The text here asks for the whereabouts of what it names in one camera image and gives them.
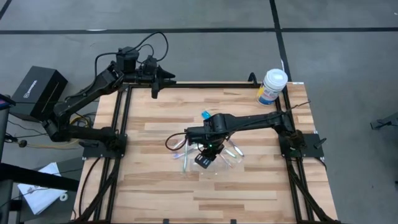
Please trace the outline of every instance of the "black box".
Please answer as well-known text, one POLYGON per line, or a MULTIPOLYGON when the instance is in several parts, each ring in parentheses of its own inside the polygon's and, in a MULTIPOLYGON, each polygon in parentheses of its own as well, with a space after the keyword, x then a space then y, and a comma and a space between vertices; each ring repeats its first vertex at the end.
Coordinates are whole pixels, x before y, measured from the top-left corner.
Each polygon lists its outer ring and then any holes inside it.
POLYGON ((16 106, 10 114, 26 121, 42 121, 52 112, 67 83, 56 69, 32 66, 11 98, 16 106))

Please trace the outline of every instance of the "disinfecting wipes container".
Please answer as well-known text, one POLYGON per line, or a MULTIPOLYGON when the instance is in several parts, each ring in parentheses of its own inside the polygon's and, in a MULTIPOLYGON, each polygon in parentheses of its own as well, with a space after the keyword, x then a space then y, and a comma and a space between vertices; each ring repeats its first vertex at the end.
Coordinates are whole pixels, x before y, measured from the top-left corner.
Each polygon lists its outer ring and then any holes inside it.
POLYGON ((271 104, 278 98, 286 83, 287 75, 284 71, 277 68, 269 70, 257 93, 258 102, 263 105, 271 104))

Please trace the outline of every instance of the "container lid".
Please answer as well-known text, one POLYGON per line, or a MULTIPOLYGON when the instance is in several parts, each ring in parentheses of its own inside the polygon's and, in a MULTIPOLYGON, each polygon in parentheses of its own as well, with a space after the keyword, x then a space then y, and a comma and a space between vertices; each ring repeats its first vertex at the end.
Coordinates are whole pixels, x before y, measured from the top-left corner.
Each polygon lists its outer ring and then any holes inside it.
POLYGON ((287 75, 281 69, 274 68, 267 72, 265 82, 270 88, 280 90, 286 86, 287 75))

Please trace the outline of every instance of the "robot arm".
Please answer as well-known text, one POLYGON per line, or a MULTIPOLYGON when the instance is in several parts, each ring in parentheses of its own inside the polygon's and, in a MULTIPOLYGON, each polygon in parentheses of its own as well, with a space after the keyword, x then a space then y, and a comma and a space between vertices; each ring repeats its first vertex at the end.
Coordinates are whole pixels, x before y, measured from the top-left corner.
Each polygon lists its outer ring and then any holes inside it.
POLYGON ((118 138, 118 135, 110 127, 92 129, 72 126, 69 124, 70 116, 98 97, 118 91, 122 88, 123 83, 149 85, 152 87, 153 98, 157 98, 161 89, 175 83, 171 80, 171 78, 175 78, 175 75, 163 70, 157 65, 156 59, 151 56, 135 69, 139 52, 131 49, 131 47, 119 49, 116 54, 117 62, 112 61, 105 70, 97 75, 88 88, 68 97, 65 102, 54 107, 53 113, 42 122, 42 126, 52 141, 61 142, 78 138, 99 140, 107 147, 117 146, 114 140, 118 138))
POLYGON ((294 130, 290 119, 284 112, 272 112, 253 116, 235 117, 231 114, 215 114, 203 121, 203 126, 187 128, 188 144, 202 144, 204 150, 195 158, 195 162, 207 168, 223 149, 223 142, 236 131, 272 128, 280 136, 287 138, 294 149, 306 147, 303 134, 294 130))

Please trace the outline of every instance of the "wooden tabletop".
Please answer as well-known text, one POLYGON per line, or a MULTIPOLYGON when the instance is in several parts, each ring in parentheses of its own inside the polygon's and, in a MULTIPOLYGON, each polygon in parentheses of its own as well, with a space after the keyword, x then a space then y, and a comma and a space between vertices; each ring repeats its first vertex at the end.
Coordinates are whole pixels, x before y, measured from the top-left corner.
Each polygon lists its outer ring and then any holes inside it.
MULTIPOLYGON (((302 83, 288 83, 288 90, 292 106, 307 101, 302 83)), ((295 223, 286 165, 273 129, 234 134, 231 139, 245 157, 232 169, 218 161, 214 169, 198 170, 192 162, 197 154, 194 152, 183 173, 183 159, 173 159, 164 146, 171 134, 203 125, 204 110, 235 116, 275 111, 274 105, 260 105, 256 92, 254 88, 166 88, 154 100, 150 89, 133 89, 126 131, 128 146, 121 161, 112 222, 161 223, 169 218, 171 223, 229 223, 231 219, 238 223, 295 223)), ((110 126, 115 101, 116 93, 101 97, 95 128, 110 126)), ((304 133, 315 130, 309 105, 294 109, 293 115, 297 129, 304 133)), ((78 192, 93 161, 85 162, 78 192)), ((325 168, 315 159, 303 163, 310 193, 326 214, 337 219, 325 168)), ((102 168, 103 159, 88 179, 83 209, 98 191, 102 168)), ((306 218, 301 194, 299 198, 306 218)))

